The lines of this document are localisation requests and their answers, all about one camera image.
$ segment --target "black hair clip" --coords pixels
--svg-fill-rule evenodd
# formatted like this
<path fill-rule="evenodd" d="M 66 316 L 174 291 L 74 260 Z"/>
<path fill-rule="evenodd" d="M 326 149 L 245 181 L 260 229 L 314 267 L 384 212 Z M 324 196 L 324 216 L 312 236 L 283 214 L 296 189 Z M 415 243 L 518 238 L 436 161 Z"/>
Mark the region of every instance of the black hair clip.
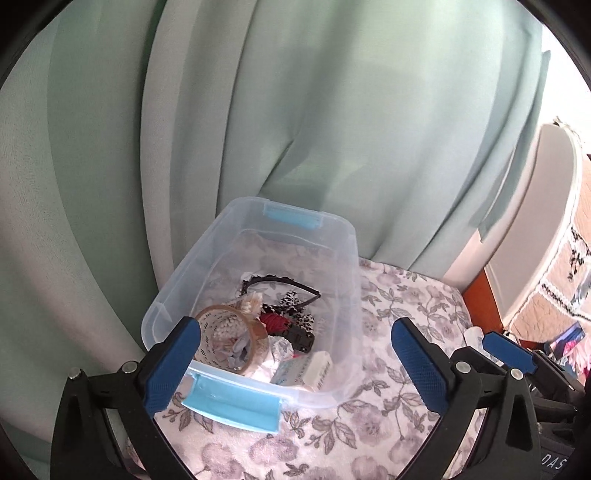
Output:
<path fill-rule="evenodd" d="M 289 325 L 286 330 L 278 335 L 286 338 L 291 343 L 293 349 L 298 352 L 309 353 L 312 350 L 312 345 L 314 345 L 314 334 L 307 332 L 295 323 Z"/>
<path fill-rule="evenodd" d="M 303 283 L 296 282 L 293 278 L 289 277 L 277 277 L 276 275 L 265 275 L 264 277 L 254 276 L 251 277 L 250 280 L 243 280 L 242 282 L 242 290 L 240 295 L 246 295 L 249 287 L 256 285 L 257 283 L 264 283 L 264 282 L 275 282 L 275 283 L 283 283 L 285 285 L 292 285 L 293 287 L 300 288 L 308 293 L 313 295 L 312 298 L 302 301 L 300 303 L 296 303 L 293 305 L 263 305 L 263 311 L 271 312 L 271 313 L 292 313 L 294 311 L 301 311 L 304 307 L 308 306 L 313 301 L 318 300 L 321 295 L 318 290 L 315 290 L 311 287 L 307 287 Z"/>

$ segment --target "packing tape roll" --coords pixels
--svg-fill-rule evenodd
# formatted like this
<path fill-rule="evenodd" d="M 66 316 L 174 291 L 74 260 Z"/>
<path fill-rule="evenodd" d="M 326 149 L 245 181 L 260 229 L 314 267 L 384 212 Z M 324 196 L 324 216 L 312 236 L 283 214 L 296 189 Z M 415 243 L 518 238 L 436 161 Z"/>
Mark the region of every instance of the packing tape roll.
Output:
<path fill-rule="evenodd" d="M 269 336 L 265 325 L 253 315 L 242 313 L 228 305 L 211 305 L 195 315 L 195 319 L 201 327 L 201 344 L 193 357 L 198 362 L 250 377 L 265 361 L 269 352 Z M 216 354 L 216 337 L 220 335 L 224 325 L 235 322 L 241 322 L 246 327 L 251 339 L 249 355 L 240 369 L 230 368 L 228 362 L 220 360 Z"/>

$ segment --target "clear plastic container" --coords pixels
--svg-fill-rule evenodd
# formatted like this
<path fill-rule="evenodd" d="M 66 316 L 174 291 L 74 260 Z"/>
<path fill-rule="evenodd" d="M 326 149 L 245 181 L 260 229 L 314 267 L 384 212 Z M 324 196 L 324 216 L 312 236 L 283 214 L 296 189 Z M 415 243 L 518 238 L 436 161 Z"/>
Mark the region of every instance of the clear plastic container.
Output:
<path fill-rule="evenodd" d="M 361 288 L 355 229 L 346 220 L 258 197 L 232 201 L 179 264 L 142 322 L 146 348 L 186 315 L 239 294 L 252 274 L 287 276 L 319 290 L 312 352 L 334 367 L 317 393 L 280 387 L 192 361 L 189 373 L 277 397 L 281 407 L 331 408 L 350 399 L 361 365 Z"/>

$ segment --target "floral fabric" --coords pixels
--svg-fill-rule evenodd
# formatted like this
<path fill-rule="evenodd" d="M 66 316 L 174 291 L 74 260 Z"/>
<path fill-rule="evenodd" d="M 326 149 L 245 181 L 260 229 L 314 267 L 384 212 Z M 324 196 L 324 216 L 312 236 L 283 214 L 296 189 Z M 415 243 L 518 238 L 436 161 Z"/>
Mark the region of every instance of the floral fabric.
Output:
<path fill-rule="evenodd" d="M 435 425 L 389 341 L 409 317 L 447 353 L 465 346 L 471 326 L 460 293 L 439 281 L 361 260 L 363 376 L 353 398 L 332 410 L 284 411 L 279 434 L 246 432 L 181 404 L 185 377 L 156 421 L 199 480 L 392 480 Z M 446 476 L 461 470 L 476 439 L 477 412 Z M 130 448 L 132 457 L 141 465 Z"/>

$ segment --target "red thread spool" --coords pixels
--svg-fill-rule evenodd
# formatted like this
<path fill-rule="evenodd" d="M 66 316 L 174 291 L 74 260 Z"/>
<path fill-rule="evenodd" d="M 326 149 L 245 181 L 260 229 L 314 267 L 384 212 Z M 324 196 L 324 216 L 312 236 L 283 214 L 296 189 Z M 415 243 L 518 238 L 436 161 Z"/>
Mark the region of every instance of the red thread spool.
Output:
<path fill-rule="evenodd" d="M 265 324 L 269 335 L 285 332 L 291 324 L 289 319 L 276 313 L 263 313 L 261 315 L 261 322 Z"/>

